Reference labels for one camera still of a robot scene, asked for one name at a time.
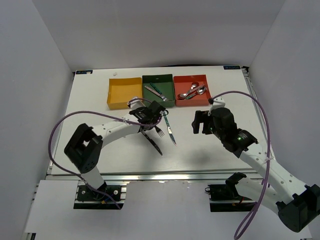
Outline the pink handled fork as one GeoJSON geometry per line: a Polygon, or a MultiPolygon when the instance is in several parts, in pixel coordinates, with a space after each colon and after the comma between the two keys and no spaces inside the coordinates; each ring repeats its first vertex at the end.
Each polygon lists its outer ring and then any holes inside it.
{"type": "Polygon", "coordinates": [[[159,98],[161,98],[164,102],[169,102],[170,100],[165,97],[162,93],[157,92],[156,90],[150,88],[149,86],[145,85],[144,86],[145,89],[147,89],[148,91],[150,91],[151,93],[155,94],[156,96],[158,96],[159,98]]]}

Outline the teal handled spoon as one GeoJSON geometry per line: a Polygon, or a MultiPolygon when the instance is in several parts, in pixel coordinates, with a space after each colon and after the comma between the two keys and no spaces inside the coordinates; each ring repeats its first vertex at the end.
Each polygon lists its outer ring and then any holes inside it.
{"type": "Polygon", "coordinates": [[[197,91],[195,91],[194,93],[188,95],[185,99],[189,100],[192,99],[193,97],[197,96],[197,95],[202,95],[206,92],[207,88],[205,86],[200,87],[197,91]]]}

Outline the pink handled spoon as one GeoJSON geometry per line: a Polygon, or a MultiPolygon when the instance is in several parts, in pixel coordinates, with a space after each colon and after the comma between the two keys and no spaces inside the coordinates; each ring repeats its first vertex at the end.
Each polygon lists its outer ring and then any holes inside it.
{"type": "Polygon", "coordinates": [[[186,93],[180,93],[180,94],[177,95],[177,98],[180,99],[180,100],[183,100],[183,99],[187,98],[188,96],[190,96],[191,94],[194,94],[196,92],[197,92],[197,90],[188,91],[186,93]]]}

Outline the black patterned handle knife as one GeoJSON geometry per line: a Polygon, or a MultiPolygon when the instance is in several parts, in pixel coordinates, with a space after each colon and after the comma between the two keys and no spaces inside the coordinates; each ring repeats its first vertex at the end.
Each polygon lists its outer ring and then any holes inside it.
{"type": "Polygon", "coordinates": [[[142,135],[151,143],[151,145],[157,150],[157,152],[163,156],[163,153],[161,151],[161,149],[159,148],[159,146],[146,134],[145,131],[141,131],[142,135]]]}

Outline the black handled spoon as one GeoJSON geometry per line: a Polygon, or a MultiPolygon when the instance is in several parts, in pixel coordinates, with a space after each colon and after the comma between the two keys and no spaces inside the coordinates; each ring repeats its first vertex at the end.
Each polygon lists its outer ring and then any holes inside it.
{"type": "Polygon", "coordinates": [[[190,87],[190,90],[193,90],[194,88],[198,87],[199,86],[199,83],[198,82],[193,82],[191,84],[191,87],[190,87]]]}

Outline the teal handled fork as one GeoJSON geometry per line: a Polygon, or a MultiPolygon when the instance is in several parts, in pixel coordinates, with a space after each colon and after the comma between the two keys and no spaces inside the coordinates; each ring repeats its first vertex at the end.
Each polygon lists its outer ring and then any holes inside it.
{"type": "Polygon", "coordinates": [[[154,84],[154,83],[150,83],[150,85],[154,88],[154,90],[159,93],[160,95],[162,95],[163,93],[159,90],[159,88],[154,84]]]}

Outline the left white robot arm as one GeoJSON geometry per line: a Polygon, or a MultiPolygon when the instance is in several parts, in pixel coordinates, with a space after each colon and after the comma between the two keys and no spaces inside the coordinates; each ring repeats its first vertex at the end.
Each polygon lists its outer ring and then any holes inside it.
{"type": "Polygon", "coordinates": [[[88,193],[99,200],[105,196],[104,182],[97,164],[102,149],[121,138],[153,129],[166,112],[165,107],[151,102],[145,106],[141,100],[129,103],[129,112],[124,117],[110,116],[112,121],[96,126],[80,124],[64,148],[64,153],[75,165],[80,176],[89,185],[88,193]]]}

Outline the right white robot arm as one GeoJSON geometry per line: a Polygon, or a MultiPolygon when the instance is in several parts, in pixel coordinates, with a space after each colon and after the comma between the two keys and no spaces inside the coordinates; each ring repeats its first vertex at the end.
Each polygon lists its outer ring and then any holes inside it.
{"type": "Polygon", "coordinates": [[[195,112],[193,133],[214,134],[223,147],[250,165],[262,177],[268,175],[262,205],[278,215],[291,231],[298,233],[320,214],[320,188],[308,186],[294,177],[276,160],[268,158],[258,140],[238,128],[231,111],[225,107],[195,112]]]}

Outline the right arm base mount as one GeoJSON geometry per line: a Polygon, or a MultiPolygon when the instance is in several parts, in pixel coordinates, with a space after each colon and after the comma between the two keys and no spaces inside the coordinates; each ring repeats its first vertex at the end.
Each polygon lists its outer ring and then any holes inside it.
{"type": "Polygon", "coordinates": [[[239,195],[236,184],[241,179],[247,180],[243,173],[236,172],[224,184],[210,184],[204,191],[209,195],[210,211],[212,213],[249,212],[256,204],[250,198],[239,195]]]}

